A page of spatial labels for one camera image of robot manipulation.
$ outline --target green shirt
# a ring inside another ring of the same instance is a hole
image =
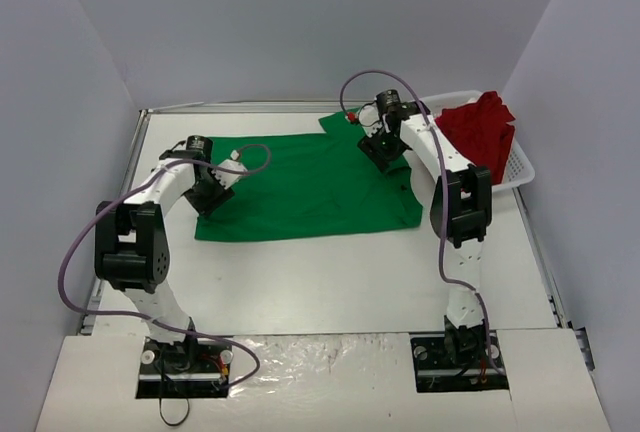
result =
[[[253,242],[418,227],[422,206],[405,159],[382,174],[357,147],[362,127],[342,112],[320,124],[325,134],[212,137],[214,163],[251,143],[267,145],[273,158],[265,171],[234,185],[235,197],[198,218],[196,239]],[[248,169],[264,158],[258,148],[242,153]]]

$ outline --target white basket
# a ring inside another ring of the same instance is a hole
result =
[[[423,97],[421,100],[429,107],[429,110],[438,117],[442,114],[442,109],[451,109],[453,107],[459,107],[461,105],[472,103],[477,101],[481,92],[477,90],[465,90],[461,92],[452,92],[450,94],[432,95],[429,97]],[[493,192],[499,192],[501,190],[513,189],[519,187],[522,184],[531,182],[536,173],[533,170],[533,166],[529,159],[524,154],[518,141],[513,139],[511,144],[511,152],[509,153],[509,160],[507,161],[507,170],[505,170],[502,183],[493,186]]]

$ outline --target robotic arm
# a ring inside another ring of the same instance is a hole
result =
[[[476,167],[464,157],[436,125],[433,116],[425,118],[415,102],[402,102],[396,90],[376,96],[351,122],[365,131],[358,147],[384,172],[406,150],[413,150],[437,181],[430,219],[436,235],[443,220],[442,179],[431,129],[438,136],[446,165],[449,210],[447,214],[447,250],[449,278],[480,287],[482,245],[491,223],[491,175],[486,167]],[[483,314],[475,293],[461,285],[449,286],[445,315],[445,343],[458,362],[464,356],[469,334],[483,337]]]
[[[213,142],[200,136],[190,136],[165,151],[150,177],[179,159],[209,162]],[[246,172],[232,154],[220,164],[226,170]],[[178,305],[169,284],[169,246],[164,217],[180,197],[184,196],[201,215],[209,215],[234,194],[231,187],[241,176],[215,171],[192,164],[167,169],[154,184],[127,199],[96,225],[95,272],[122,291],[139,312],[169,326],[194,329],[190,317]],[[109,202],[98,206],[102,210]],[[149,338],[156,344],[168,344],[173,355],[188,363],[195,348],[195,339],[184,333],[165,330],[148,322]]]

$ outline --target gray wall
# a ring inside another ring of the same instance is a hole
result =
[[[0,114],[0,429],[21,432],[78,323],[58,299],[58,265],[122,181],[136,120],[77,0],[0,0]],[[85,247],[68,280],[76,301],[92,275]]]
[[[615,431],[640,424],[639,37],[638,0],[552,0],[504,91],[536,167],[525,200]]]
[[[424,94],[502,89],[548,1],[80,0],[140,108],[334,98],[368,67]]]

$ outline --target white table surface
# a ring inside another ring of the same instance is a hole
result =
[[[263,364],[227,399],[192,400],[183,432],[607,432],[573,332],[498,333],[510,391],[418,394],[407,334],[240,339]],[[141,337],[68,337],[37,432],[167,430],[135,400]],[[251,368],[236,351],[232,375]],[[183,400],[163,401],[169,420]]]
[[[160,153],[188,135],[322,132],[319,113],[152,115],[134,184]],[[434,182],[412,153],[412,186],[430,204]],[[259,243],[193,238],[196,213],[179,201],[166,218],[168,281],[199,330],[212,334],[334,334],[443,329],[447,292],[437,272],[428,215],[419,229]],[[555,327],[520,210],[511,191],[494,194],[481,290],[494,329]],[[102,310],[132,310],[107,284]],[[98,317],[94,335],[145,335],[134,318]]]

